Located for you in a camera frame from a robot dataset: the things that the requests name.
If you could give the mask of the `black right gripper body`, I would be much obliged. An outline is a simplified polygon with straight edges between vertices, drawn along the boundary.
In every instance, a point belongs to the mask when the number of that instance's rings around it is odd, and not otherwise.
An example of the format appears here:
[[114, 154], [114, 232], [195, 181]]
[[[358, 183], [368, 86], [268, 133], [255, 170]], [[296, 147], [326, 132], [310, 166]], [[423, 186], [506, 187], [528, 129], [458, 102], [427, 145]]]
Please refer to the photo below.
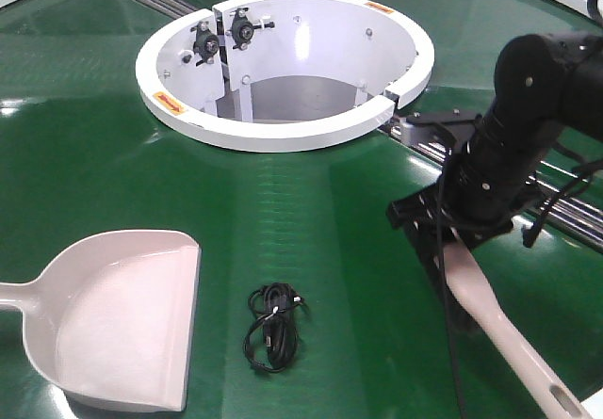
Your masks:
[[386, 208], [391, 227], [402, 229], [416, 250], [436, 249], [439, 216], [443, 242], [452, 242], [458, 237], [470, 250], [513, 229], [510, 218], [504, 218], [495, 224], [479, 224], [439, 208], [438, 190], [436, 184], [429, 185], [406, 198], [390, 202]]

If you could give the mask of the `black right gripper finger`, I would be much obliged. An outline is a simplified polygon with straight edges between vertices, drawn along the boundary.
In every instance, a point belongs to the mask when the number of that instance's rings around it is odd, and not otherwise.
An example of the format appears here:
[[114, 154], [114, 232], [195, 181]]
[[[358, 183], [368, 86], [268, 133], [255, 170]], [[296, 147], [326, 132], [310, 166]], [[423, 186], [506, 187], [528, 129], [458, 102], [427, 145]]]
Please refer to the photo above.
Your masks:
[[442, 280], [442, 272], [438, 266], [440, 246], [437, 241], [436, 226], [424, 223], [406, 223], [403, 225], [403, 230], [438, 299], [445, 311], [448, 312], [451, 327], [458, 332], [476, 332], [477, 322], [462, 307]]

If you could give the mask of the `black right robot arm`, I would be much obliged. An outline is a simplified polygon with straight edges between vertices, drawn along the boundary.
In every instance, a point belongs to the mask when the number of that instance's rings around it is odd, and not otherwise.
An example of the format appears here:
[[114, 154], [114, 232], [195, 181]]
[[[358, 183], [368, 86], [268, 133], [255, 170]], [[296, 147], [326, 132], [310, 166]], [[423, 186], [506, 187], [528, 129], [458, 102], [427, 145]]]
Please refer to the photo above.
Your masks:
[[[441, 250], [455, 237], [471, 250], [510, 232], [512, 218], [532, 206], [540, 216], [523, 230], [530, 248], [553, 206], [582, 193], [601, 170], [558, 145], [566, 127], [602, 138], [602, 39], [588, 32], [528, 34], [508, 42], [494, 74], [496, 96], [488, 111], [454, 134], [433, 122], [448, 153], [434, 184], [388, 204], [386, 215], [406, 233], [432, 286], [443, 302], [447, 322], [474, 332], [479, 325], [444, 285], [451, 265], [438, 268]], [[546, 196], [529, 177], [549, 150], [577, 160], [576, 179]]]

